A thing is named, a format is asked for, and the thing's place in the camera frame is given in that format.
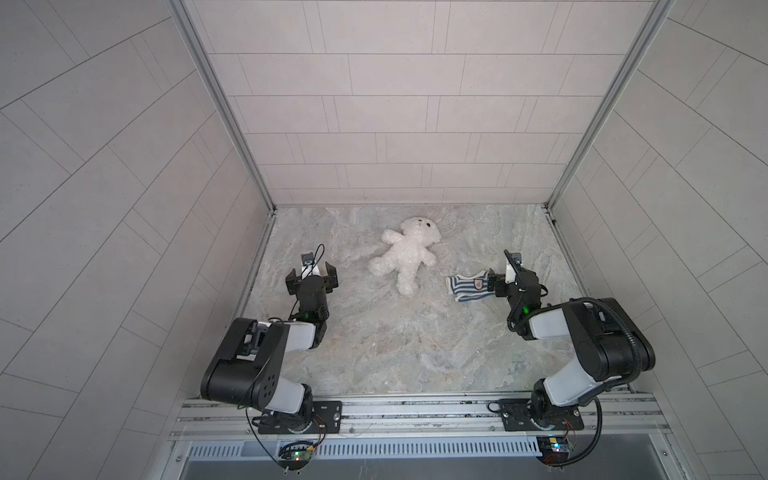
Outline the blue white striped knit sweater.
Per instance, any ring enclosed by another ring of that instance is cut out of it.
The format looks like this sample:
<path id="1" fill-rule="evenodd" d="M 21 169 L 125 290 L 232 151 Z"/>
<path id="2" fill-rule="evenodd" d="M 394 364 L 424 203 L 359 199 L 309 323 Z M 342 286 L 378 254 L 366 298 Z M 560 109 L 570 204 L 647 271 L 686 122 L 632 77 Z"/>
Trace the blue white striped knit sweater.
<path id="1" fill-rule="evenodd" d="M 448 292 L 458 303 L 477 301 L 493 293 L 488 290 L 488 272 L 481 270 L 472 276 L 453 275 L 446 278 Z"/>

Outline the white teddy bear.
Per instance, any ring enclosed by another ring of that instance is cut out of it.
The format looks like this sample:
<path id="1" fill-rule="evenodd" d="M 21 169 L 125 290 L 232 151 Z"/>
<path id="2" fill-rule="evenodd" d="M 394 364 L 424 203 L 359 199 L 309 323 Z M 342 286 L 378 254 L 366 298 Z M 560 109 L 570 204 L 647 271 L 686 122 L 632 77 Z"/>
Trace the white teddy bear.
<path id="1" fill-rule="evenodd" d="M 381 240 L 389 246 L 386 253 L 372 258 L 368 270 L 374 277 L 397 273 L 396 288 L 404 297 L 414 297 L 418 290 L 417 273 L 421 265 L 432 267 L 437 257 L 429 247 L 441 241 L 435 221 L 425 217 L 404 220 L 401 231 L 386 229 Z"/>

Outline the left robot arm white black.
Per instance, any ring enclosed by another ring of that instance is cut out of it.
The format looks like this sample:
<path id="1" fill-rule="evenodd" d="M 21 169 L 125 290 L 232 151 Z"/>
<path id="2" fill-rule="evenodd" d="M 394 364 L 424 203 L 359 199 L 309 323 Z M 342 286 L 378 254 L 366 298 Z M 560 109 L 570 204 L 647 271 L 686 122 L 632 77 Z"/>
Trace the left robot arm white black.
<path id="1" fill-rule="evenodd" d="M 283 378 L 281 370 L 286 354 L 315 349 L 325 336 L 327 295 L 339 286 L 336 268 L 326 263 L 325 269 L 321 274 L 306 264 L 286 276 L 298 306 L 286 320 L 233 320 L 203 374 L 202 399 L 258 410 L 262 433 L 299 433 L 315 423 L 311 387 Z"/>

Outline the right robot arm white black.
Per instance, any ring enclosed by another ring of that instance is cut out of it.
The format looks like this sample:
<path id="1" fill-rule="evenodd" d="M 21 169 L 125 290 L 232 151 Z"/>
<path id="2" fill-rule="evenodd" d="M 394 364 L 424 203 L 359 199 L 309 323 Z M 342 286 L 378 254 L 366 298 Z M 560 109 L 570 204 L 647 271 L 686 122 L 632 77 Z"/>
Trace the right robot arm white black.
<path id="1" fill-rule="evenodd" d="M 568 337 L 575 357 L 538 380 L 526 403 L 501 401 L 501 413 L 521 428 L 582 428 L 577 409 L 653 369 L 653 347 L 613 298 L 580 297 L 543 305 L 548 289 L 537 274 L 522 266 L 519 253 L 504 255 L 506 272 L 490 272 L 487 290 L 507 299 L 508 329 L 526 341 Z"/>

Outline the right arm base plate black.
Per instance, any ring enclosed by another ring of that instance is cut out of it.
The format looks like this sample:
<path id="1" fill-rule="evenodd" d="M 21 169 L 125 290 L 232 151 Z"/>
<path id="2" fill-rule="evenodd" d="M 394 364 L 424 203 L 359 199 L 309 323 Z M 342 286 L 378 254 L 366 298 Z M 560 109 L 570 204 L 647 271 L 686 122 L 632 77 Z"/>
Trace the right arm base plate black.
<path id="1" fill-rule="evenodd" d="M 515 431 L 565 431 L 584 429 L 584 422 L 577 406 L 559 407 L 547 401 L 526 399 L 502 399 L 497 408 L 490 408 L 501 417 L 504 430 Z"/>

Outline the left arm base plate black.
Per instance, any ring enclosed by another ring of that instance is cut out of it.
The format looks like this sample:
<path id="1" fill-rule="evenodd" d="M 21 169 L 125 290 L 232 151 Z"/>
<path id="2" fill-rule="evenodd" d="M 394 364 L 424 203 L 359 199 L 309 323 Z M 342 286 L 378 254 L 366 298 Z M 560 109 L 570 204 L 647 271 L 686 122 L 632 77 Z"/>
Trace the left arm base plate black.
<path id="1" fill-rule="evenodd" d="M 341 401 L 313 401 L 294 414 L 267 410 L 253 423 L 258 424 L 260 435 L 337 434 L 342 409 Z"/>

